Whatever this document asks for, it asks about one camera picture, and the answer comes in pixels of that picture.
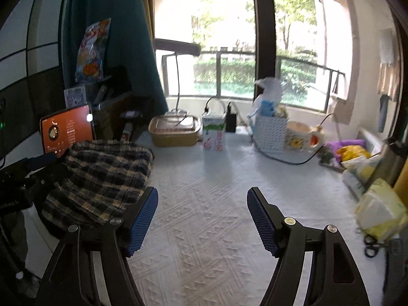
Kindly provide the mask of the white green tissue box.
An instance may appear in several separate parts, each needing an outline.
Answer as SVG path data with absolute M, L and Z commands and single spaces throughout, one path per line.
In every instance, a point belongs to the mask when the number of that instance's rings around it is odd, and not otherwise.
M 203 147 L 222 151 L 225 147 L 225 116 L 205 113 L 202 116 Z

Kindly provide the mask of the spray can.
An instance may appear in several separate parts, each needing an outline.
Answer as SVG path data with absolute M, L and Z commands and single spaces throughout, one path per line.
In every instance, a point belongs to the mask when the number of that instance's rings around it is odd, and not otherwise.
M 131 122 L 127 122 L 124 125 L 124 129 L 122 131 L 121 140 L 122 141 L 129 141 L 131 139 L 131 135 L 133 133 L 133 124 Z

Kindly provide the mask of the plaid blue beige pants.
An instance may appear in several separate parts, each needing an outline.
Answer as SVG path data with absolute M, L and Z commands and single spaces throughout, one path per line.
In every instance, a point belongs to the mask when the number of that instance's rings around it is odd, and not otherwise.
M 153 162 L 153 151 L 134 142 L 75 143 L 44 168 L 37 212 L 52 232 L 103 225 L 139 201 Z

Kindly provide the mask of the white plastic bag in basket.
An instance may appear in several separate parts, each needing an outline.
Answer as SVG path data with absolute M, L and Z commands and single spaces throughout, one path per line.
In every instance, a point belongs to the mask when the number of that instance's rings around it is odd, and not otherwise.
M 263 89 L 263 93 L 256 97 L 247 117 L 252 118 L 257 113 L 261 116 L 272 117 L 282 100 L 283 89 L 280 79 L 267 77 L 256 80 L 254 84 Z

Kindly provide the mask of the purple cloth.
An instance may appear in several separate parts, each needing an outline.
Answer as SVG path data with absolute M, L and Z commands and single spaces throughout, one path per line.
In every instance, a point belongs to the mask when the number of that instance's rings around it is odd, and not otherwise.
M 366 148 L 366 141 L 364 141 L 363 139 L 347 139 L 347 140 L 342 140 L 342 141 L 326 142 L 325 145 L 333 153 L 334 156 L 337 156 L 336 154 L 337 150 L 345 146 L 357 145 L 357 146 Z

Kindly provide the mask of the balcony railing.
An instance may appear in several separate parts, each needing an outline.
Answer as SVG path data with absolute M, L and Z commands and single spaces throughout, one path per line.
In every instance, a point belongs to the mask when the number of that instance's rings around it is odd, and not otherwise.
M 236 50 L 203 51 L 199 57 L 178 57 L 181 97 L 255 98 L 255 53 Z M 177 97 L 174 57 L 167 58 L 167 97 Z M 304 57 L 278 56 L 277 77 L 283 87 L 282 102 L 295 108 L 325 113 L 347 82 L 346 74 Z

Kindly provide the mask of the yellow snack bag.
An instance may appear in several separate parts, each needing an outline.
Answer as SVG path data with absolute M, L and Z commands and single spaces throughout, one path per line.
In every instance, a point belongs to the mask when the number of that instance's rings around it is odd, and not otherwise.
M 348 145 L 339 148 L 335 152 L 336 156 L 340 158 L 340 162 L 346 162 L 359 157 L 370 158 L 371 154 L 360 145 Z

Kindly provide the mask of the white yellow cartoon mug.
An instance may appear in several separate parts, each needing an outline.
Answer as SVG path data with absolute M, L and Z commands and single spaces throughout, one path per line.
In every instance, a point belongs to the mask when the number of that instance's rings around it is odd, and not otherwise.
M 285 149 L 296 152 L 316 152 L 324 143 L 321 126 L 312 128 L 301 122 L 289 121 L 287 123 Z

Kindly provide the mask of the colourful snack bag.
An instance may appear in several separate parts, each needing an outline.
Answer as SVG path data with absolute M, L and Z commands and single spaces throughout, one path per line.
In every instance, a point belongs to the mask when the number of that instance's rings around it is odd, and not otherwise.
M 77 84 L 98 82 L 103 79 L 103 60 L 110 28 L 111 18 L 93 23 L 86 28 L 78 50 L 75 70 Z

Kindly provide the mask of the black power adapter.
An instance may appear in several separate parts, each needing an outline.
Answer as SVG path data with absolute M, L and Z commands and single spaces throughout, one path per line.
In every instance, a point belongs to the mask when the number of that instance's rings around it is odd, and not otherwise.
M 231 101 L 227 104 L 227 111 L 225 114 L 225 131 L 227 133 L 236 132 L 236 113 L 232 112 Z

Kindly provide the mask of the dark window post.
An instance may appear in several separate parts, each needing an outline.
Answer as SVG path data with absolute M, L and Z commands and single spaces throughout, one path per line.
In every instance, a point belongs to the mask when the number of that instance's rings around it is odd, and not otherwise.
M 256 28 L 256 80 L 274 77 L 277 58 L 275 2 L 254 0 Z

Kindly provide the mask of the orange screen tablet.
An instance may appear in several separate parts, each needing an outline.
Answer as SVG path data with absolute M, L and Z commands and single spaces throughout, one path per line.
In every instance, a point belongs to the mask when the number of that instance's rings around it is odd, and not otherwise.
M 42 148 L 45 154 L 63 155 L 77 142 L 93 140 L 93 114 L 88 104 L 69 108 L 40 119 Z

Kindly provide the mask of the yellow curtain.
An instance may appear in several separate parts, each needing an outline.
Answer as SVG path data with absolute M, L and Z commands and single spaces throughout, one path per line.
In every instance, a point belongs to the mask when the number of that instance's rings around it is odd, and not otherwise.
M 393 190 L 399 196 L 403 204 L 408 207 L 408 159 L 406 159 L 404 163 L 404 167 L 396 180 Z

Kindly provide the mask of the tan lidded food container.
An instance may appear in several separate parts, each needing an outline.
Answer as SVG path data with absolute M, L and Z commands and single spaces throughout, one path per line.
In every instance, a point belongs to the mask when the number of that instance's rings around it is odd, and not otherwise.
M 161 115 L 150 121 L 148 132 L 157 147 L 179 147 L 194 146 L 200 129 L 200 120 L 194 115 Z

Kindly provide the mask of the white slatted storage basket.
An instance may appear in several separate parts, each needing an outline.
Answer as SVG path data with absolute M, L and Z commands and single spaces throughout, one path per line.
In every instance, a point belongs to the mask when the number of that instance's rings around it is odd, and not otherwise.
M 284 148 L 288 119 L 256 115 L 252 127 L 256 146 L 265 153 L 278 153 Z

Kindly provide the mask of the yellow green plastic package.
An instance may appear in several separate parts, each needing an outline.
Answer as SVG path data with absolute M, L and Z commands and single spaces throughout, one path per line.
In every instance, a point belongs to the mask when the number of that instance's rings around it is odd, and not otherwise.
M 358 227 L 383 243 L 407 226 L 407 208 L 382 178 L 376 179 L 355 208 Z

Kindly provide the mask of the teal curtain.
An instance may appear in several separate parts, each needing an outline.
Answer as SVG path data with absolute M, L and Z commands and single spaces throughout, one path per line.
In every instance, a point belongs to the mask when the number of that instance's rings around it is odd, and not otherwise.
M 88 26 L 111 20 L 102 68 L 104 73 L 124 66 L 137 96 L 154 101 L 154 114 L 168 106 L 160 83 L 149 23 L 143 0 L 66 0 L 61 38 L 61 58 L 65 87 L 76 85 L 78 50 Z

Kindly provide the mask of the black scissors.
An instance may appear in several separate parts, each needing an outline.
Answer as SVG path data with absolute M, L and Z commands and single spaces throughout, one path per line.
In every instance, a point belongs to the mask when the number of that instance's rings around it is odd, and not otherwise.
M 369 234 L 364 236 L 364 244 L 364 255 L 368 258 L 376 257 L 381 248 L 388 247 L 387 243 L 381 243 L 375 237 Z

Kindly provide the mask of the desk lamp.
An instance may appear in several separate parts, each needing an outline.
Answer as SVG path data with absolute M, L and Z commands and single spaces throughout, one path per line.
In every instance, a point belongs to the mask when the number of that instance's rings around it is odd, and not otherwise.
M 175 116 L 186 116 L 188 112 L 186 110 L 180 109 L 180 98 L 181 98 L 181 79 L 180 79 L 180 68 L 179 68 L 179 56 L 190 55 L 194 57 L 199 57 L 201 53 L 201 47 L 199 44 L 189 43 L 189 42 L 180 42 L 176 40 L 167 40 L 167 39 L 154 39 L 154 49 L 171 52 L 171 54 L 163 55 L 161 59 L 162 65 L 162 76 L 163 76 L 163 85 L 164 85 L 164 94 L 169 95 L 168 93 L 168 71 L 167 71 L 167 58 L 174 57 L 176 65 L 176 76 L 177 76 L 177 97 L 175 107 L 166 113 L 166 115 L 175 115 Z

